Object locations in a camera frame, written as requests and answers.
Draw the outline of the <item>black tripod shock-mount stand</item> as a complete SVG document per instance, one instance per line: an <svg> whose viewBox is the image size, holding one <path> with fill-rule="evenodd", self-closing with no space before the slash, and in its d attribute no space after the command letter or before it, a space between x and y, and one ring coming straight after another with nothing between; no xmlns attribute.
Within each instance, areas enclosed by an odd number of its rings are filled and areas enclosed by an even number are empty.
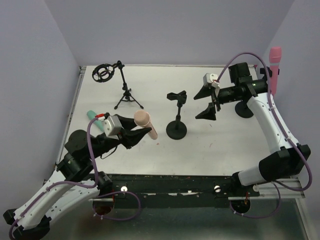
<svg viewBox="0 0 320 240"><path fill-rule="evenodd" d="M115 70L119 69L120 75L122 78L122 90L123 94L118 103L114 106L114 109L117 110L120 103L137 103L137 105L143 110L144 107L132 96L132 89L128 88L123 68L125 65L118 60L114 64L103 63L94 68L92 71L91 77L97 83L106 83L111 80L115 74Z"/></svg>

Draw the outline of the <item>black round-base mic stand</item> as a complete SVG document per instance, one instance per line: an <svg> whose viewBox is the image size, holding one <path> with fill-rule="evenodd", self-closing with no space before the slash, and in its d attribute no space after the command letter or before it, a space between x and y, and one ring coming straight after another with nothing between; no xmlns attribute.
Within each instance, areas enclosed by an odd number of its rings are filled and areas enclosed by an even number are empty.
<svg viewBox="0 0 320 240"><path fill-rule="evenodd" d="M235 105L235 112L242 118L251 118L254 113L248 107L248 100L250 97L257 97L258 94L266 93L268 88L270 88L270 76L272 72L270 67L267 67L269 74L269 83L267 80L266 70L262 67L260 68L260 74L263 74L262 79L252 80L249 74L245 75L243 70L240 71L239 77L236 78L236 86L243 88L243 93L241 96L241 102Z"/></svg>

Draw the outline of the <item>black front mounting rail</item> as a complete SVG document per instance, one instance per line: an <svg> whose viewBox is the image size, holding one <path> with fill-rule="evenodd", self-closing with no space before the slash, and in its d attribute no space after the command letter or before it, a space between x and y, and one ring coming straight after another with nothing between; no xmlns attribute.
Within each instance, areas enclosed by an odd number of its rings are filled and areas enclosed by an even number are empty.
<svg viewBox="0 0 320 240"><path fill-rule="evenodd" d="M258 197L231 176L109 174L112 185L93 200L116 209L227 208L229 201Z"/></svg>

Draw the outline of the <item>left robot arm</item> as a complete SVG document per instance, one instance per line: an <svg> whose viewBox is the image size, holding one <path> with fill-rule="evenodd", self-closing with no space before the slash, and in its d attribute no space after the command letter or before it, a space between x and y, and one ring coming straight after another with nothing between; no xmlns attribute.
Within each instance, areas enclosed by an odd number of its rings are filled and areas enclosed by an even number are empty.
<svg viewBox="0 0 320 240"><path fill-rule="evenodd" d="M82 202L102 194L113 195L112 180L98 171L96 158L119 145L131 149L152 129L137 128L134 119L118 114L98 114L86 130L76 130L64 147L67 153L38 192L3 218L11 240L41 240L63 215Z"/></svg>

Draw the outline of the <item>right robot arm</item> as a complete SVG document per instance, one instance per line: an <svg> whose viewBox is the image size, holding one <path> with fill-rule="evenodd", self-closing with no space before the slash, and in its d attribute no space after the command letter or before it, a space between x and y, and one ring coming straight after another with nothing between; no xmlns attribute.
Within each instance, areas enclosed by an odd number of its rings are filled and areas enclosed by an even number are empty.
<svg viewBox="0 0 320 240"><path fill-rule="evenodd" d="M211 102L196 119L214 121L221 105L236 102L235 110L239 116L245 118L247 111L255 116L270 151L257 166L234 173L232 177L236 185L251 186L298 175L311 150L308 145L300 144L284 123L273 96L268 94L267 78L254 80L245 62L230 66L228 71L233 84L230 87L220 88L217 74L203 76L203 85L194 99L211 97Z"/></svg>

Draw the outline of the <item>beige toy microphone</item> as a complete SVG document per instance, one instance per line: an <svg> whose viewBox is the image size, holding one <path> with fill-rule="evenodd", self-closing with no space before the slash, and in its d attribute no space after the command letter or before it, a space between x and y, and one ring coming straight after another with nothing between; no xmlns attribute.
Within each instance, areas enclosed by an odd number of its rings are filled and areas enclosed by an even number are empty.
<svg viewBox="0 0 320 240"><path fill-rule="evenodd" d="M151 128L148 135L152 140L156 140L158 138L158 133L151 123L151 116L148 112L144 110L138 110L133 115L134 122L137 126L142 128Z"/></svg>

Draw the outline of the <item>aluminium side frame rail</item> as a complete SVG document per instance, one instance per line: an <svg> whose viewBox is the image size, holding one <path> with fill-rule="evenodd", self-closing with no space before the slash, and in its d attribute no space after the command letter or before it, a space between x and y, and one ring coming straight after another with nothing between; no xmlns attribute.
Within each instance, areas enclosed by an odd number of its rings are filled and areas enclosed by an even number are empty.
<svg viewBox="0 0 320 240"><path fill-rule="evenodd" d="M61 171L58 171L58 166L60 164L60 162L63 161L64 159L64 155L66 153L68 153L68 151L65 149L65 143L68 141L68 135L69 135L69 131L70 131L70 126L71 126L71 122L73 119L73 115L74 115L74 111L75 111L75 107L77 104L77 100L78 100L78 96L80 93L80 89L82 86L82 82L84 79L84 75L86 72L86 66L80 66L80 72L79 72L79 76L78 76L78 80L77 80L77 84L76 84L76 88L75 88L75 92L73 95L73 99L71 102L71 107L69 110L69 114L67 117L67 123L66 123L66 127L63 133L63 137L62 137L62 143L60 145L59 148L59 152L58 152L58 157L57 160L55 162L55 166L54 166L54 170L52 172L51 177L48 179L48 183L45 183L45 191L47 190L47 187L51 187L48 191L45 192L45 195L43 198L45 199L49 199L52 202L56 202L58 201L67 191L69 191L73 185L72 184L67 184L65 183L65 179L66 177L63 175L63 173L61 173Z"/></svg>

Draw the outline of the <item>pink toy microphone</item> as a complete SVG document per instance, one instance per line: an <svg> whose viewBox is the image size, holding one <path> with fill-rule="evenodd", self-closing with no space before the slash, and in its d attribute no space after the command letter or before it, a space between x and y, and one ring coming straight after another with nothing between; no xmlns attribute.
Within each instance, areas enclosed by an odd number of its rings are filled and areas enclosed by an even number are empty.
<svg viewBox="0 0 320 240"><path fill-rule="evenodd" d="M277 92L277 83L279 75L279 65L282 58L282 48L274 46L269 51L269 69L271 70L270 76L270 92L274 96Z"/></svg>

